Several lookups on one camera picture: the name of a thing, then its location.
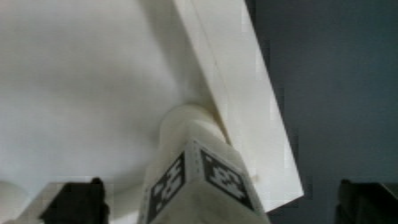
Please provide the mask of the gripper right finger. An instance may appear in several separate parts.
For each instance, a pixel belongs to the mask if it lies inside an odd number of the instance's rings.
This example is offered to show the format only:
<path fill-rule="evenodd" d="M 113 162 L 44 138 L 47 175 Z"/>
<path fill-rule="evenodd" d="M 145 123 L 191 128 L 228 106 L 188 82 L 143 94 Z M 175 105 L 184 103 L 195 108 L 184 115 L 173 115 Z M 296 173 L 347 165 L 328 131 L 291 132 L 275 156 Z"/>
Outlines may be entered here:
<path fill-rule="evenodd" d="M 333 224 L 398 224 L 398 183 L 340 180 Z"/>

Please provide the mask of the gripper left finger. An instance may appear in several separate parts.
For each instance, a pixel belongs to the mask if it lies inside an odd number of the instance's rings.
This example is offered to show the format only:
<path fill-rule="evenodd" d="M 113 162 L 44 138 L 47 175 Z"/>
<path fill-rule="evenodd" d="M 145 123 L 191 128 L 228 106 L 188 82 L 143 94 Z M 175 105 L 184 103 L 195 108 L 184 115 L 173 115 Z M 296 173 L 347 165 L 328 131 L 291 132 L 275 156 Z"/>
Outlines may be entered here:
<path fill-rule="evenodd" d="M 108 224 L 104 195 L 97 177 L 88 182 L 49 182 L 28 205 L 22 224 Z"/>

